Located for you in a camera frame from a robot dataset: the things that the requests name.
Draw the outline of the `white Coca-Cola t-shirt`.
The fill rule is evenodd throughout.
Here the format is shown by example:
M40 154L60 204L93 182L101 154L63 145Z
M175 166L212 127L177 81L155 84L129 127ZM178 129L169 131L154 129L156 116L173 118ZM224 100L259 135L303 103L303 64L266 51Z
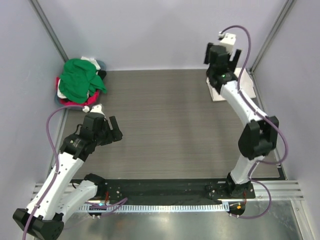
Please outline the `white Coca-Cola t-shirt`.
M217 92L215 88L213 88L210 84L209 78L206 78L206 83L210 92L210 96L212 98L213 102L220 102L225 101L225 99ZM247 94L247 96L251 99L256 98L256 93L254 90L254 83L249 76L249 74L246 72L246 70L243 71L241 78L240 78L240 88Z

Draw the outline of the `grey laundry basket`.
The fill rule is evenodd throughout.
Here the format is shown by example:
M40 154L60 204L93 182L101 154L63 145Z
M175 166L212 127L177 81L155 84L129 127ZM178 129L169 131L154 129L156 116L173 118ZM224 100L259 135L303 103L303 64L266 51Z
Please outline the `grey laundry basket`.
M105 84L105 78L107 76L107 66L106 64L101 61L101 60L96 60L98 66L100 67L100 70L98 70L96 73L97 75L102 79L102 82ZM78 105L71 105L70 110L76 110L76 111L80 111L80 108L78 107Z

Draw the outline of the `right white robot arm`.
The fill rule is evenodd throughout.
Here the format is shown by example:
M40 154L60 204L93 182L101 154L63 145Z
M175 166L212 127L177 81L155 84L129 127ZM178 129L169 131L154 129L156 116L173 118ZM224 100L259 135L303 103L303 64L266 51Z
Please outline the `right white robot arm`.
M236 35L219 33L218 44L207 44L204 64L206 83L212 101L227 101L243 125L238 140L239 158L228 173L224 191L231 198L241 198L249 190L251 176L257 165L275 149L279 121L268 117L240 86L240 75L235 73L241 50L233 50Z

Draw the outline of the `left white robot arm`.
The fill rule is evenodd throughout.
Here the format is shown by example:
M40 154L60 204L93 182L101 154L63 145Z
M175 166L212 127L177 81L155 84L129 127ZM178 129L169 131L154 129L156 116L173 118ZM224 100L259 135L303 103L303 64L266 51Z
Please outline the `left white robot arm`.
M107 192L107 181L96 174L87 174L68 195L69 183L96 147L122 140L115 116L106 117L103 105L83 107L86 113L81 124L67 136L56 150L55 164L33 200L13 213L13 220L23 231L22 239L31 235L39 240L56 240L69 218L90 199L102 199Z

